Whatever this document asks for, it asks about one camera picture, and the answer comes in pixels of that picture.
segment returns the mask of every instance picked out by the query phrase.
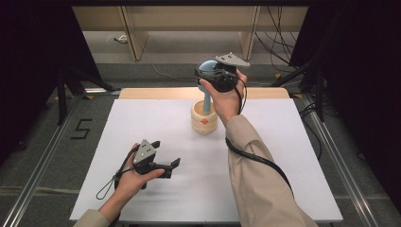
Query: white tabletop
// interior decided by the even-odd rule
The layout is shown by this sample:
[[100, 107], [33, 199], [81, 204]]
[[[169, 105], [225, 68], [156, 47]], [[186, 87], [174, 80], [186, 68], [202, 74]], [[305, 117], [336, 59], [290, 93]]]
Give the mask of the white tabletop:
[[[228, 173], [225, 130], [221, 122], [210, 134], [191, 128], [191, 106], [197, 100], [119, 99], [114, 102], [71, 220], [103, 201], [96, 193], [121, 166], [134, 142], [159, 140], [155, 158], [169, 164], [181, 158], [171, 179], [156, 179], [123, 209], [130, 223], [238, 222]], [[341, 221], [315, 152], [292, 99], [249, 99], [243, 114], [265, 141], [286, 173], [295, 200], [318, 222]]]

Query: metal rail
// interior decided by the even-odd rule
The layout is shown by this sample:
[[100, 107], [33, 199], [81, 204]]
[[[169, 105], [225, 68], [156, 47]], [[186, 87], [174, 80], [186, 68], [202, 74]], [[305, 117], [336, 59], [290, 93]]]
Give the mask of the metal rail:
[[[311, 97], [309, 95], [305, 95], [304, 102], [307, 105], [313, 103]], [[319, 117], [312, 113], [312, 119], [315, 123], [316, 128], [318, 129], [319, 135], [322, 138], [324, 144], [327, 147], [328, 153], [333, 161], [334, 166], [336, 167], [342, 183], [344, 183], [345, 189], [348, 192], [350, 199], [352, 200], [355, 208], [357, 209], [357, 213], [359, 214], [360, 220], [362, 221], [364, 226], [379, 226], [378, 221], [372, 212], [371, 206], [368, 201], [363, 196], [362, 191], [360, 190], [357, 182], [352, 176], [350, 170], [345, 164], [340, 151], [338, 150], [336, 143], [330, 135], [327, 127], [324, 122], [321, 122]]]
[[19, 195], [17, 201], [10, 209], [9, 214], [5, 222], [3, 223], [3, 227], [18, 226], [21, 218], [24, 215], [25, 210], [27, 209], [33, 197], [33, 194], [35, 193], [35, 190], [39, 182], [42, 179], [42, 176], [44, 175], [47, 169], [47, 166], [52, 160], [53, 154], [55, 153], [62, 139], [62, 136], [65, 132], [65, 129], [68, 126], [71, 115], [73, 114], [80, 100], [81, 96], [75, 96], [72, 99], [72, 102], [70, 104], [71, 110], [68, 112], [62, 124], [57, 126], [55, 132], [52, 135], [52, 138], [50, 139], [46, 149], [44, 150], [44, 154], [42, 155], [32, 174], [30, 175], [29, 180], [22, 189], [21, 194]]

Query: hand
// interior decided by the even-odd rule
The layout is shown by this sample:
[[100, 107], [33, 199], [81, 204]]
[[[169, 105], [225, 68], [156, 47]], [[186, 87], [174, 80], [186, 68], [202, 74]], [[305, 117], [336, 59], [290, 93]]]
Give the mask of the hand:
[[[125, 166], [132, 166], [134, 153], [130, 156]], [[165, 172], [164, 169], [155, 169], [150, 173], [141, 175], [135, 170], [125, 172], [110, 198], [100, 207], [99, 212], [102, 213], [109, 222], [112, 222], [121, 212], [124, 206], [135, 196], [142, 185], [146, 182], [161, 176]]]
[[[125, 167], [132, 167], [134, 159], [134, 153], [130, 156], [128, 161], [125, 163]], [[129, 201], [135, 196], [140, 190], [141, 187], [148, 181], [153, 180], [160, 175], [162, 175], [165, 171], [163, 169], [155, 169], [150, 173], [141, 175], [137, 173], [135, 170], [128, 171], [124, 173], [118, 184], [118, 187], [115, 189], [114, 194], [121, 195], [122, 197], [126, 197]]]
[[[247, 76], [243, 75], [239, 70], [236, 70], [239, 79], [247, 82]], [[241, 94], [241, 98], [244, 96], [244, 87], [245, 84], [239, 80], [236, 84], [236, 89]], [[239, 100], [238, 94], [235, 90], [231, 90], [227, 93], [220, 93], [218, 92], [213, 85], [205, 79], [200, 80], [200, 84], [209, 92], [210, 96], [213, 98], [213, 104], [215, 106], [215, 111], [218, 114], [221, 122], [225, 126], [226, 123], [231, 119], [231, 117], [238, 114], [239, 108]]]

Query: black strap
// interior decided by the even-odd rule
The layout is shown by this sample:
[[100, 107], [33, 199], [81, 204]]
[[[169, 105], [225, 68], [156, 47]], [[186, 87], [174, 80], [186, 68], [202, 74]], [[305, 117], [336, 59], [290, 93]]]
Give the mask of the black strap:
[[229, 148], [230, 150], [232, 150], [234, 153], [236, 153], [236, 154], [238, 154], [238, 155], [241, 155], [242, 157], [245, 157], [245, 158], [254, 160], [254, 161], [258, 162], [258, 163], [261, 163], [261, 164], [264, 164], [264, 165], [267, 165], [267, 166], [272, 167], [274, 170], [276, 170], [276, 171], [278, 172], [278, 174], [280, 174], [280, 176], [284, 179], [284, 181], [286, 181], [286, 183], [287, 183], [288, 186], [289, 186], [289, 189], [291, 189], [291, 192], [292, 192], [292, 188], [291, 188], [291, 185], [289, 184], [289, 181], [288, 181], [288, 179], [287, 179], [286, 174], [285, 174], [285, 173], [283, 172], [283, 170], [281, 170], [281, 168], [280, 168], [278, 165], [276, 165], [274, 162], [272, 162], [272, 161], [270, 161], [270, 160], [268, 160], [268, 159], [262, 158], [262, 157], [260, 157], [260, 156], [257, 156], [257, 155], [255, 155], [255, 154], [251, 154], [251, 153], [242, 151], [242, 150], [240, 150], [240, 149], [234, 147], [233, 144], [230, 142], [230, 140], [229, 140], [227, 137], [226, 137], [226, 144], [227, 144], [228, 148]]

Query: sleeve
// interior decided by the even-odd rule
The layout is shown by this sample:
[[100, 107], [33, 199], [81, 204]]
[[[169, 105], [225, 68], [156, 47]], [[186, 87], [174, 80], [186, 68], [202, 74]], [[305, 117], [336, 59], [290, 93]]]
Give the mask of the sleeve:
[[[243, 151], [274, 162], [269, 149], [243, 115], [226, 124], [226, 136]], [[317, 226], [295, 202], [287, 183], [270, 166], [229, 150], [229, 171], [242, 227]]]
[[109, 221], [97, 210], [87, 210], [74, 227], [108, 227]]

